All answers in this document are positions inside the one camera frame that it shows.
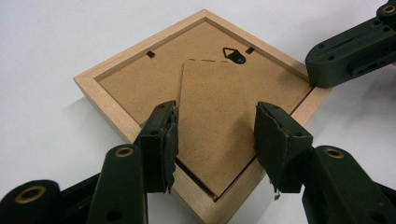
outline white surface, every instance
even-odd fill
[[[123,143],[73,77],[206,8],[303,62],[320,41],[375,16],[386,1],[0,1],[0,197],[33,179],[61,189],[98,173]],[[396,67],[332,90],[306,125],[314,146],[343,148],[396,189]],[[306,223],[301,194],[274,202],[268,178],[231,223]],[[167,194],[150,223],[193,223]]]

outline white background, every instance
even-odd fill
[[[375,16],[386,1],[0,1],[0,198],[33,179],[61,189],[100,172],[123,141],[73,77],[206,8],[304,62],[317,43]],[[305,128],[396,189],[396,66],[332,90]],[[301,194],[265,177],[231,223],[306,223]],[[167,194],[148,196],[150,223],[193,223]]]

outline wooden frame border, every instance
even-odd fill
[[[124,65],[144,56],[149,50],[158,48],[204,21],[209,22],[211,25],[247,46],[252,46],[261,55],[266,56],[285,69],[308,80],[305,66],[302,63],[295,61],[285,53],[273,48],[259,38],[250,35],[217,15],[207,10],[202,10],[75,77],[76,83],[85,96],[128,142],[133,142],[136,139],[141,130],[140,126],[117,104],[98,81],[111,75]],[[291,115],[300,124],[305,125],[329,93],[329,89],[314,88]],[[255,159],[216,202],[200,189],[178,166],[174,172],[174,176],[176,182],[173,186],[172,194],[187,205],[198,220],[204,223],[226,223],[242,205],[251,191],[260,183],[265,176],[265,172]]]

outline wooden picture frame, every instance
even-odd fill
[[[117,73],[122,67],[139,58],[148,57],[146,54],[149,51],[155,51],[155,49],[203,22],[209,23],[244,45],[253,47],[261,56],[308,82],[303,64],[217,15],[207,10],[202,10],[75,77],[76,83],[85,96],[126,141],[133,142],[136,139],[141,130],[140,125],[99,81]],[[329,93],[329,89],[311,88],[310,92],[304,96],[304,99],[290,110],[292,117],[300,124],[305,125]],[[196,183],[196,180],[192,179],[189,174],[177,166],[174,172],[176,181],[172,194],[189,207],[199,221],[204,223],[226,223],[264,176],[264,170],[258,161],[254,159],[241,171],[240,175],[224,191],[221,197],[213,200]]]

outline round hole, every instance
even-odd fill
[[[34,202],[35,200],[43,196],[45,192],[46,188],[44,186],[32,186],[19,193],[15,198],[15,203],[24,204]]]
[[[394,12],[395,10],[396,10],[395,6],[387,6],[382,9],[382,11],[385,13],[391,13]]]
[[[377,223],[388,223],[387,218],[378,212],[371,212],[370,218]]]
[[[342,152],[338,151],[337,149],[326,148],[326,149],[324,149],[324,153],[326,153],[326,155],[333,157],[335,159],[343,159],[344,158],[344,154]]]
[[[116,151],[116,157],[127,157],[130,156],[134,153],[134,150],[131,149],[130,147],[122,147],[117,149]]]
[[[120,209],[113,209],[106,214],[107,221],[117,221],[122,217]]]
[[[157,135],[157,134],[159,134],[160,132],[158,132],[158,131],[152,131],[152,132],[150,132],[149,134],[151,134],[151,135]]]

